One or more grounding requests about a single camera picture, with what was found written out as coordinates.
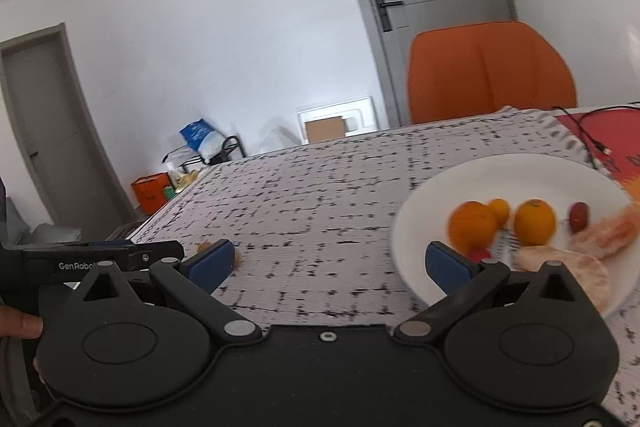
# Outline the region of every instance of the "white tablecloth with black marks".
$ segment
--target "white tablecloth with black marks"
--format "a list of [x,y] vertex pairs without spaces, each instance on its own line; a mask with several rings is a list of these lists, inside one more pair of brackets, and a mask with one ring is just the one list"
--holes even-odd
[[[445,169],[521,152],[587,163],[582,144],[553,117],[507,109],[210,168],[131,238],[176,239],[187,256],[203,241],[231,240],[242,263],[213,295],[263,326],[395,325],[423,308],[390,256],[390,227],[402,202]],[[621,365],[605,406],[636,425],[640,293],[608,323]]]

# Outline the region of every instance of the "brown cardboard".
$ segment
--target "brown cardboard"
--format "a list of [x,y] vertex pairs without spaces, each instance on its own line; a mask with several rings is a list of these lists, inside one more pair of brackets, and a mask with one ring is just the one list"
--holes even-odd
[[344,138],[344,120],[341,116],[305,122],[306,137],[309,143]]

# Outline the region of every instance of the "red fruit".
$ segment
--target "red fruit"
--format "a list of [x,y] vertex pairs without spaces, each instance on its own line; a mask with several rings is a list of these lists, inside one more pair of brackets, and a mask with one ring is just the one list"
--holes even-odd
[[586,203],[574,203],[569,208],[569,228],[573,233],[578,233],[589,226],[589,205]]
[[467,257],[469,258],[469,261],[480,263],[480,261],[484,261],[484,259],[491,259],[491,254],[486,251],[486,248],[477,248],[476,250],[469,252]]

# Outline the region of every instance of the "red placemat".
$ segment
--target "red placemat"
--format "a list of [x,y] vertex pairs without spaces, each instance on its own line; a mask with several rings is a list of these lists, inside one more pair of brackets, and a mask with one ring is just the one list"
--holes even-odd
[[[579,120],[581,114],[573,116]],[[558,116],[558,120],[575,136],[580,136],[576,124],[567,115]],[[582,120],[582,127],[611,151],[607,156],[585,138],[591,153],[640,201],[640,111],[621,108],[595,113]]]

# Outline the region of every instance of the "orange chair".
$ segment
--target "orange chair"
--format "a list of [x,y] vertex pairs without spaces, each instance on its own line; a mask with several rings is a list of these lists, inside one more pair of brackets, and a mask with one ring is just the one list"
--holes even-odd
[[421,33],[408,72],[413,123],[554,105],[575,107],[571,71],[558,52],[521,22]]

